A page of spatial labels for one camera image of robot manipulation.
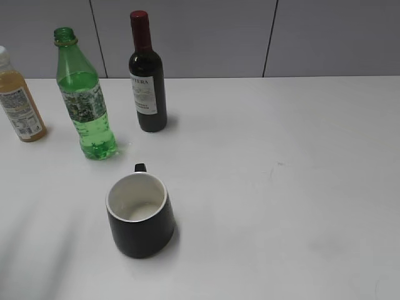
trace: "green plastic bottle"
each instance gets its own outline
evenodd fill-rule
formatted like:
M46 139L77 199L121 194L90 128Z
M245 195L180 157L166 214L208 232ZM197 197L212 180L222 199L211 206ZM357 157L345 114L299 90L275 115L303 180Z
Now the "green plastic bottle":
M106 159L117 151L117 144L109 128L98 74L77 42L71 28L54 31L54 44L59 48L57 83L83 153L90 159Z

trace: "mug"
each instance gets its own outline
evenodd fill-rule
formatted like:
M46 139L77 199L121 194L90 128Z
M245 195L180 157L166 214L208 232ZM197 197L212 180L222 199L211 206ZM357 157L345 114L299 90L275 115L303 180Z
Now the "mug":
M132 258L160 251L171 239L175 220L165 184L144 164L112 186L106 197L108 219L117 248Z

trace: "juice bottle label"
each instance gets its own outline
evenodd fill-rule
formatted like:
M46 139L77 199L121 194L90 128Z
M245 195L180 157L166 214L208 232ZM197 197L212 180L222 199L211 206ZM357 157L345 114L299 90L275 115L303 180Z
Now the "juice bottle label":
M21 139L30 139L42 131L39 118L23 87L0 92L0 103Z
M86 91L67 92L61 90L62 98L72 120L86 123L100 118L106 112L103 92L99 83Z
M136 110L141 114L156 114L156 93L153 77L139 77L131 74Z

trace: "bottle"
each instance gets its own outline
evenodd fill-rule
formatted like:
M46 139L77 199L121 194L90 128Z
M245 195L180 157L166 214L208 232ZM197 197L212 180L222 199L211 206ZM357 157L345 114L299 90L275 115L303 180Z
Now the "bottle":
M146 11L131 13L135 52L129 60L137 118L142 130L156 132L167 124L163 62L151 47Z
M116 152L117 145L109 128L98 74L77 42L69 27L54 31L54 43L59 48L57 83L83 153L89 159L106 159Z
M3 46L0 46L0 103L22 142L37 141L46 135L46 127L26 82L14 70Z

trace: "wine bottle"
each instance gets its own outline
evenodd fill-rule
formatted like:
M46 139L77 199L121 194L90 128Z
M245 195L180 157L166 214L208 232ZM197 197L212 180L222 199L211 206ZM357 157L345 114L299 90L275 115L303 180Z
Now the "wine bottle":
M129 60L137 118L142 130L156 132L167 124L163 62L151 46L146 11L131 13L135 52Z

